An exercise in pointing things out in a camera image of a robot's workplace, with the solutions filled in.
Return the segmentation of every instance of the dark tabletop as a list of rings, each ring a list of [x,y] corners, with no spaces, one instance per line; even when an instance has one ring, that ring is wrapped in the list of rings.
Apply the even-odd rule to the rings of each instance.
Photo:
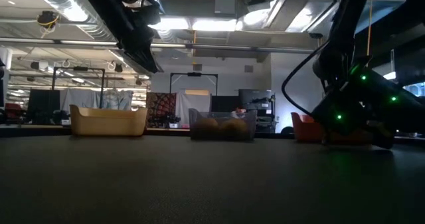
[[[425,150],[0,139],[0,223],[423,223]]]

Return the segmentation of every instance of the orange ball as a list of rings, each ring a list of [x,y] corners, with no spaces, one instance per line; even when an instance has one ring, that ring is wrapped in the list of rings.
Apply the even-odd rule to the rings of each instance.
[[[191,126],[192,138],[213,138],[218,132],[218,122],[214,118],[201,118]]]
[[[229,140],[249,139],[249,129],[246,122],[239,118],[233,118],[223,122],[220,126],[220,133],[223,138]]]

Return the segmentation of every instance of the white wall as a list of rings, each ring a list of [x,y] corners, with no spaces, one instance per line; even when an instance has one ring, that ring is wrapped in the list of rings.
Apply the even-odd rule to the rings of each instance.
[[[279,122],[276,132],[280,132],[286,126],[292,126],[291,112],[303,114],[286,100],[282,93],[282,83],[306,57],[307,55],[301,54],[272,54],[272,91],[276,93],[276,118]],[[288,95],[307,111],[312,111],[320,103],[323,95],[320,80],[314,75],[311,67],[313,62],[314,59],[308,62],[286,87]]]
[[[240,88],[271,89],[276,93],[276,116],[279,117],[279,124],[276,131],[280,132],[286,126],[292,126],[291,112],[301,113],[292,106],[282,94],[282,83],[288,74],[307,55],[303,54],[281,54],[269,55],[263,63],[257,63],[251,58],[197,58],[197,63],[203,64],[202,73],[218,74],[218,95],[238,95]],[[152,92],[169,91],[170,72],[192,72],[192,60],[190,58],[180,58],[179,60],[159,58],[159,64],[163,67],[164,73],[157,73],[152,76]],[[288,94],[302,107],[312,111],[322,99],[322,87],[320,80],[312,71],[313,61],[306,64],[299,73],[290,81],[287,87]],[[253,73],[244,73],[244,65],[254,65]],[[206,77],[182,76],[173,85],[172,92],[181,89],[207,89],[211,94],[215,94],[215,86]]]
[[[164,73],[156,73],[152,75],[151,91],[152,92],[169,92],[169,77],[171,72],[193,72],[191,58],[180,58],[173,60],[171,58],[158,58],[157,62],[164,69]],[[263,78],[263,64],[257,63],[254,58],[197,58],[196,62],[203,65],[202,73],[218,74],[218,95],[232,96],[238,95],[238,89],[265,88]],[[253,65],[253,73],[245,73],[244,66]],[[173,82],[179,75],[173,76]],[[215,85],[207,78],[181,76],[172,86],[172,92],[178,92],[184,89],[204,89],[210,90],[211,94],[215,94]]]

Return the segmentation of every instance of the white curtain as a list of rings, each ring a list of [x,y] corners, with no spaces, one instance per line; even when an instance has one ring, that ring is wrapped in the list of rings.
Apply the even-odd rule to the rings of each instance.
[[[96,92],[93,90],[66,89],[60,91],[60,109],[70,112],[69,106],[99,108],[96,106]]]
[[[117,91],[107,90],[104,91],[104,98],[102,108],[109,108],[115,110],[131,110],[131,100],[133,98],[133,91]],[[97,92],[96,104],[99,107],[100,92]]]
[[[102,108],[131,110],[132,91],[104,91]],[[66,89],[60,91],[60,108],[70,112],[71,104],[82,108],[99,108],[100,92],[93,90]]]
[[[180,124],[189,124],[189,109],[194,108],[199,112],[210,112],[211,95],[190,95],[185,91],[177,93],[175,115],[180,117]]]

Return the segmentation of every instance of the tan bin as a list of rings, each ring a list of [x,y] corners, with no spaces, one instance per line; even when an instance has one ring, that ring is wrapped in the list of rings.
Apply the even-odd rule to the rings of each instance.
[[[125,111],[70,105],[70,109],[73,135],[141,136],[145,131],[146,108]]]

